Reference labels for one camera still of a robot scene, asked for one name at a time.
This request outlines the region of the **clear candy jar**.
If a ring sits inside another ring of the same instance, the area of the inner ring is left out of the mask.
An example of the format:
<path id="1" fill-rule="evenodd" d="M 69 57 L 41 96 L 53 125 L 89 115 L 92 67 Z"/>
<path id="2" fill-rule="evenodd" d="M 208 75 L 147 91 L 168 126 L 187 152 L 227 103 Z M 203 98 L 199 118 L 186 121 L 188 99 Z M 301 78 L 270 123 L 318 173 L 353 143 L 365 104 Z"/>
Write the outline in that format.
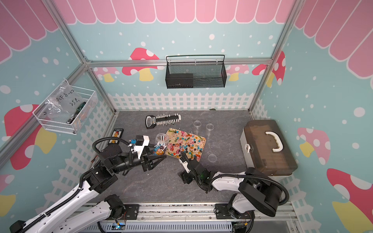
<path id="1" fill-rule="evenodd" d="M 214 125 L 213 125 L 212 123 L 209 123 L 209 124 L 206 125 L 206 129 L 207 129 L 209 132 L 211 132 L 211 131 L 214 130 Z"/>
<path id="2" fill-rule="evenodd" d="M 153 150 L 154 155 L 165 155 L 169 143 L 169 136 L 164 133 L 160 133 L 156 136 L 155 147 Z"/>
<path id="3" fill-rule="evenodd" d="M 198 129 L 202 126 L 202 123 L 199 120 L 196 120 L 194 121 L 193 126 Z"/>

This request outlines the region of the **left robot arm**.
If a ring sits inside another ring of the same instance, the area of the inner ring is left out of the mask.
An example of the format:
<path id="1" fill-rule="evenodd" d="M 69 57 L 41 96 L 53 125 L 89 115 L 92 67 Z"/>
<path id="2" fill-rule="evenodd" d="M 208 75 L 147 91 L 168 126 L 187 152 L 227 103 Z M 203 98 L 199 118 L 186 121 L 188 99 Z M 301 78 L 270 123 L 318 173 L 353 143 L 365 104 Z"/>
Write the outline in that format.
<path id="1" fill-rule="evenodd" d="M 142 167 L 143 171 L 150 171 L 166 158 L 165 155 L 153 154 L 155 145 L 149 143 L 148 136 L 137 136 L 130 141 L 104 137 L 96 140 L 92 148 L 100 161 L 79 177 L 77 186 L 35 217 L 13 223 L 10 232 L 76 233 L 107 218 L 120 219 L 127 211 L 117 195 L 108 196 L 76 216 L 72 214 L 106 191 L 118 180 L 118 174 L 125 176 L 137 166 Z"/>

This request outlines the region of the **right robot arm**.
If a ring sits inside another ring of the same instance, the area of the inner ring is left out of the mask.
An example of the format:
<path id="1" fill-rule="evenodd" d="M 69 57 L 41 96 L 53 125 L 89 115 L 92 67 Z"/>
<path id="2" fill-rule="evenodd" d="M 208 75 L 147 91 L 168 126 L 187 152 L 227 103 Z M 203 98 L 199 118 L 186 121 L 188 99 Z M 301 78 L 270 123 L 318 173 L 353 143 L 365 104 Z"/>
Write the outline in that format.
<path id="1" fill-rule="evenodd" d="M 282 184 L 255 168 L 241 173 L 212 172 L 189 159 L 184 152 L 179 162 L 185 169 L 179 173 L 184 183 L 195 181 L 206 193 L 213 190 L 235 192 L 227 204 L 215 205 L 218 219 L 254 219 L 254 211 L 274 217 L 278 207 L 289 200 L 289 192 Z"/>

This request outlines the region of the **black box in basket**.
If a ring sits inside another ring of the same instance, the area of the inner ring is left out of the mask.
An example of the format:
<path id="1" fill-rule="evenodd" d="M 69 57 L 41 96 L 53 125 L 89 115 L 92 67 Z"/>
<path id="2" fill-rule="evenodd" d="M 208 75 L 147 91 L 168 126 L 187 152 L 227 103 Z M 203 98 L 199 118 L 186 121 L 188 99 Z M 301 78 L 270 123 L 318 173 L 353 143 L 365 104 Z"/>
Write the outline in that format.
<path id="1" fill-rule="evenodd" d="M 167 89 L 194 88 L 193 74 L 190 73 L 166 74 L 165 80 Z"/>

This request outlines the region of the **green tool in basket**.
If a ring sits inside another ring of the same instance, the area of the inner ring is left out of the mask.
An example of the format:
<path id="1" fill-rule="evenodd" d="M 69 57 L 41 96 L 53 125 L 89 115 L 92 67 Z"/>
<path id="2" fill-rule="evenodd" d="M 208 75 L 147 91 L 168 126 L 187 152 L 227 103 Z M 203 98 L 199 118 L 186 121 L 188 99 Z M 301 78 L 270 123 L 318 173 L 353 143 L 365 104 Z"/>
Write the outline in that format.
<path id="1" fill-rule="evenodd" d="M 75 113 L 71 116 L 71 118 L 68 119 L 67 124 L 72 124 L 73 121 L 76 119 L 76 117 L 79 115 L 81 110 L 84 108 L 86 102 L 83 102 L 79 105 L 79 107 L 76 109 Z"/>

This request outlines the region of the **clear plastic zip bag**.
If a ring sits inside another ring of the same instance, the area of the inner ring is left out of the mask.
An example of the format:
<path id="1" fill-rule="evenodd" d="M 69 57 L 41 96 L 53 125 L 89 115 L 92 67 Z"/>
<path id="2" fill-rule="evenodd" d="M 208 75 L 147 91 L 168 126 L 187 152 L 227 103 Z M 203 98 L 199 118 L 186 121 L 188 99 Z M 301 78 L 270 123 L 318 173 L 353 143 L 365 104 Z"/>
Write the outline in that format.
<path id="1" fill-rule="evenodd" d="M 48 119 L 57 117 L 69 119 L 83 102 L 85 100 L 75 91 L 75 88 L 67 81 L 63 81 L 46 99 L 43 115 Z"/>

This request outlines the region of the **brown plastic toolbox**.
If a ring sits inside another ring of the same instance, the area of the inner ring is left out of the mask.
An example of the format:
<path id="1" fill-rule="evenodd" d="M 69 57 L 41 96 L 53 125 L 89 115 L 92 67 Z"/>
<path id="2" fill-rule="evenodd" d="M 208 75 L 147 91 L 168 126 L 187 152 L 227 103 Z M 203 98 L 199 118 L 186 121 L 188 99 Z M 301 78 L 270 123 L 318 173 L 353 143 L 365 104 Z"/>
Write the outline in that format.
<path id="1" fill-rule="evenodd" d="M 248 121 L 240 142 L 247 168 L 255 168 L 269 177 L 287 177 L 298 169 L 275 120 Z"/>

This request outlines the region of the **black socket holder rail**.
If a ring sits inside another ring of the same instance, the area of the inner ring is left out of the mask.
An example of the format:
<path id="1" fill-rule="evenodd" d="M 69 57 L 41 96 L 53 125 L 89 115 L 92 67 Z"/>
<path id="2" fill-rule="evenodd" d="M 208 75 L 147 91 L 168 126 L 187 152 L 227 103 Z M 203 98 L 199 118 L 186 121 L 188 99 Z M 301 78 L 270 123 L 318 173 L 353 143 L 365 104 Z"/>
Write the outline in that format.
<path id="1" fill-rule="evenodd" d="M 182 117 L 178 113 L 174 115 L 149 115 L 145 119 L 145 125 L 147 129 L 152 129 L 155 126 L 162 126 L 162 125 L 172 125 L 175 123 L 179 123 L 181 121 Z"/>

